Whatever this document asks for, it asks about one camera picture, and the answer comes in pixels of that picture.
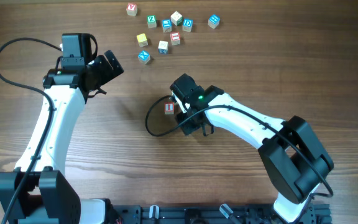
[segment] wooden surface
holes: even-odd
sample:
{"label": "wooden surface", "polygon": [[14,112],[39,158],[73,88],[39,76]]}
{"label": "wooden surface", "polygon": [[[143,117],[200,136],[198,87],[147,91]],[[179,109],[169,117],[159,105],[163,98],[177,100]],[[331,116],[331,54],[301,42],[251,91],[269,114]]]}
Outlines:
{"label": "wooden surface", "polygon": [[[180,131],[163,138],[144,127],[149,106],[169,94],[181,74],[203,87],[216,85],[261,113],[306,119],[335,162],[328,177],[335,196],[334,223],[358,223],[358,1],[160,1],[139,2],[138,16],[126,2],[0,6],[0,46],[17,37],[54,44],[65,32],[96,36],[100,53],[111,49],[125,73],[104,86],[108,94],[90,99],[78,118],[67,155],[66,177],[81,198],[110,198],[116,205],[219,205],[272,203],[277,191],[255,149],[217,129]],[[174,11],[194,20],[193,32],[168,55],[157,52],[169,40],[160,24]],[[221,17],[216,30],[211,14]],[[146,33],[150,65],[136,35]],[[17,82],[42,87],[59,52],[18,43],[2,53],[1,72]],[[23,153],[42,97],[0,81],[0,171],[12,170]],[[173,116],[151,117],[154,131],[175,125]],[[158,116],[164,122],[158,122]]]}

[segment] yellow cube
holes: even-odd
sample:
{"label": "yellow cube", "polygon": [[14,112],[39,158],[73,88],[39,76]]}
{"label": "yellow cube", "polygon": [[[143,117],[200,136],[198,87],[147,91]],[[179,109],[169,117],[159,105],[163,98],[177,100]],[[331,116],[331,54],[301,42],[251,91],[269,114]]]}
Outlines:
{"label": "yellow cube", "polygon": [[136,37],[140,47],[144,47],[149,44],[147,43],[146,34],[139,34]]}

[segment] wooden table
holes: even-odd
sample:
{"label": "wooden table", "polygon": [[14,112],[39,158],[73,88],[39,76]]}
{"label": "wooden table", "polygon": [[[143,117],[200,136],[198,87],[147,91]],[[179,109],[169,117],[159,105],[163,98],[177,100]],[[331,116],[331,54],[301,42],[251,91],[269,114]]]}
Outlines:
{"label": "wooden table", "polygon": [[[89,100],[75,126],[66,177],[81,198],[107,197],[116,205],[274,202],[277,191],[259,155],[235,135],[147,133],[149,106],[187,73],[261,113],[306,119],[335,162],[328,176],[335,196],[317,203],[331,204],[334,223],[358,223],[358,1],[139,1],[136,17],[127,16],[126,4],[0,6],[0,46],[17,37],[58,45],[62,33],[89,32],[99,52],[111,49],[125,69],[103,86],[106,96]],[[182,43],[161,55],[158,42],[169,35],[160,24],[148,29],[146,16],[167,19],[174,11],[193,19],[193,31],[174,26]],[[221,17],[215,30],[207,25],[211,14]],[[136,42],[141,33],[149,38],[144,48]],[[153,58],[149,65],[137,59],[143,49]],[[41,88],[59,55],[17,43],[2,53],[0,69]],[[23,153],[41,103],[39,94],[0,81],[0,171],[12,170]],[[150,120],[155,132],[175,125],[162,110]]]}

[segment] blue and white cube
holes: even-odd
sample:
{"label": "blue and white cube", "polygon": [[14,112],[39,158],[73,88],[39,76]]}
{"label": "blue and white cube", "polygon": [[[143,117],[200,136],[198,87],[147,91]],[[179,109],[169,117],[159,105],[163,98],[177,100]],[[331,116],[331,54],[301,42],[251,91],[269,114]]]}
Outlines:
{"label": "blue and white cube", "polygon": [[219,18],[217,15],[213,14],[209,19],[208,19],[208,25],[215,29],[218,25],[219,22],[221,21],[221,18]]}
{"label": "blue and white cube", "polygon": [[163,19],[161,21],[162,24],[162,32],[171,32],[172,31],[172,23],[170,19]]}
{"label": "blue and white cube", "polygon": [[150,61],[150,54],[143,50],[138,56],[139,61],[143,64],[147,64]]}
{"label": "blue and white cube", "polygon": [[168,42],[160,40],[160,43],[158,45],[158,52],[160,54],[167,54],[168,53]]}
{"label": "blue and white cube", "polygon": [[193,27],[193,20],[192,19],[185,19],[183,21],[183,31],[191,32],[192,27]]}

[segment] toy block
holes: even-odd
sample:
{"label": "toy block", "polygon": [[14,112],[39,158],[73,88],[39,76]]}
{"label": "toy block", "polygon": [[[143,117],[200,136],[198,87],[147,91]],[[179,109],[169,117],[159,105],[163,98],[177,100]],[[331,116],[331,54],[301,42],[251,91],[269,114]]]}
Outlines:
{"label": "toy block", "polygon": [[147,26],[149,28],[156,28],[157,27],[157,20],[155,19],[155,15],[147,16]]}
{"label": "toy block", "polygon": [[171,33],[171,44],[172,45],[180,44],[180,34],[178,32]]}
{"label": "toy block", "polygon": [[150,54],[144,50],[137,57],[139,58],[139,61],[143,64],[147,64],[147,62],[150,61]]}
{"label": "toy block", "polygon": [[171,21],[176,26],[179,26],[182,20],[183,20],[183,17],[181,16],[181,14],[178,11],[174,12],[171,15]]}
{"label": "toy block", "polygon": [[209,19],[208,19],[208,25],[215,29],[218,25],[219,22],[221,21],[221,18],[219,18],[217,15],[213,14]]}
{"label": "toy block", "polygon": [[158,45],[158,52],[161,54],[167,54],[168,53],[168,42],[160,40],[160,43]]}
{"label": "toy block", "polygon": [[175,105],[174,103],[165,103],[165,114],[174,114]]}
{"label": "toy block", "polygon": [[147,42],[146,34],[139,34],[136,36],[137,41],[139,43],[139,47],[147,46],[149,43]]}
{"label": "toy block", "polygon": [[183,21],[183,31],[191,32],[192,27],[193,27],[193,20],[192,19],[185,19]]}
{"label": "toy block", "polygon": [[128,3],[127,5],[127,14],[128,16],[136,16],[137,6],[134,3]]}
{"label": "toy block", "polygon": [[161,21],[161,24],[162,24],[162,32],[171,32],[172,31],[171,20],[164,19],[163,21]]}

